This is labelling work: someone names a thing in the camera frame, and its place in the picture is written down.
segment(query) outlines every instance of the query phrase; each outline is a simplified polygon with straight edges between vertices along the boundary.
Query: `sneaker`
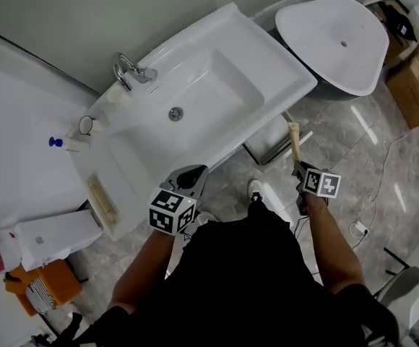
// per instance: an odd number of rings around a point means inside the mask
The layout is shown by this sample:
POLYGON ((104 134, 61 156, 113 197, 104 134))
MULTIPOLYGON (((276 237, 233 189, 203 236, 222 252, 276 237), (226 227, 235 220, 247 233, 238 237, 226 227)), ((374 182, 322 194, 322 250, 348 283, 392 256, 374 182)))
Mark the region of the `sneaker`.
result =
POLYGON ((260 180, 251 180, 248 184, 248 196, 252 202, 262 200, 264 196, 264 187, 260 180))
POLYGON ((208 221, 217 221, 216 217, 207 211, 201 211, 200 214, 196 217, 195 223, 198 226, 204 225, 208 221))

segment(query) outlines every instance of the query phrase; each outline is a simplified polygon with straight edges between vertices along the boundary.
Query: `white ceramic sink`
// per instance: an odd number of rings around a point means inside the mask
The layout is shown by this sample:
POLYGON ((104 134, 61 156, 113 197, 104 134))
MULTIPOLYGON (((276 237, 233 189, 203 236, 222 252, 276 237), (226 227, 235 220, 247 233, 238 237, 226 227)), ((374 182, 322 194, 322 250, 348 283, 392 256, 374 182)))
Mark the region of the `white ceramic sink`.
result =
POLYGON ((277 29, 320 77, 357 96, 373 92, 389 39, 383 25, 354 0, 314 0, 281 9, 277 29))
POLYGON ((114 239, 147 214, 152 189, 190 164, 214 168, 252 134, 316 85, 305 67, 229 4, 156 48, 140 61, 158 72, 153 82, 130 77, 131 92, 114 84, 89 115, 111 125, 72 153, 85 180, 96 173, 120 216, 114 239), (112 115, 108 99, 117 104, 112 115), (172 121, 168 112, 183 116, 172 121))

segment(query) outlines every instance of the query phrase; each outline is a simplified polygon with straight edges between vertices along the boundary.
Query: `chair leg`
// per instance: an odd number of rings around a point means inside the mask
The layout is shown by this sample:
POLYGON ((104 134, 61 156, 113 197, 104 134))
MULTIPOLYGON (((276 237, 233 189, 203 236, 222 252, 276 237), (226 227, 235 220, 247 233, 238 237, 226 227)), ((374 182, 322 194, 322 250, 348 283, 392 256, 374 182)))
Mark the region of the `chair leg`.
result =
POLYGON ((402 259, 400 259, 397 255, 395 255, 394 253, 392 253, 389 249, 387 249, 386 247, 383 248, 383 250, 389 254, 389 256, 391 256, 392 258, 394 258, 396 261, 398 261, 398 263, 400 263, 402 266, 404 266, 404 269, 408 269, 410 268, 410 266, 403 261, 402 259))

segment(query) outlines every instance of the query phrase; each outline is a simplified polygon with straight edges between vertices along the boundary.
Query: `white basin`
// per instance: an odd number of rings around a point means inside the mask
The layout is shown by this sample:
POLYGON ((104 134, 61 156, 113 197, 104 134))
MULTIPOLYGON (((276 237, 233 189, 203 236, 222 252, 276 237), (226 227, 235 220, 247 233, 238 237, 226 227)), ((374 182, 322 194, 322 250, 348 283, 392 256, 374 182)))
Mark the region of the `white basin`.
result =
POLYGON ((320 77, 357 96, 373 92, 389 39, 354 0, 315 0, 285 7, 275 18, 291 50, 320 77))
POLYGON ((126 92, 115 83, 90 109, 111 125, 86 153, 72 153, 82 179, 96 173, 118 212, 106 226, 114 239, 147 214, 153 188, 191 164, 214 168, 267 122, 316 85, 314 76, 269 34, 229 4, 156 48, 140 61, 157 79, 126 92), (183 116, 171 121, 179 107, 183 116))

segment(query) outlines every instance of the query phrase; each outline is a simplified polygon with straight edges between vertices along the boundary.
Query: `gray tile floor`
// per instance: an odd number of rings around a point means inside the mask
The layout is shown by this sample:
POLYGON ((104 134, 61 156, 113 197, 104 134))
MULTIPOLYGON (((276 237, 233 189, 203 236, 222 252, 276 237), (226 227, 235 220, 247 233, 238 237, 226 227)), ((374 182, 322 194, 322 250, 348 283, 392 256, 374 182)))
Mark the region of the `gray tile floor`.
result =
MULTIPOLYGON (((355 252, 368 287, 376 291, 389 280, 385 269, 400 270, 384 254, 383 247, 405 259, 419 242, 419 128, 407 128, 383 82, 378 83, 372 96, 347 102, 304 98, 290 112, 306 124, 305 129, 314 132, 301 146, 302 159, 342 175, 339 196, 330 202, 329 209, 349 243, 358 242, 348 231, 353 221, 360 220, 367 227, 371 224, 368 236, 355 252)), ((291 176, 292 170, 293 162, 288 158, 262 173, 249 154, 241 150, 210 174, 201 209, 223 221, 245 217, 249 204, 246 186, 251 179, 259 179, 271 186, 279 200, 277 206, 295 224, 299 213, 295 206, 297 181, 291 176)), ((87 321, 105 311, 115 282, 149 233, 148 227, 140 226, 117 242, 104 236, 71 256, 75 267, 90 277, 82 294, 74 300, 87 321)), ((298 240, 306 264, 315 273, 307 222, 298 240)), ((180 236, 170 270, 177 265, 184 245, 180 236)))

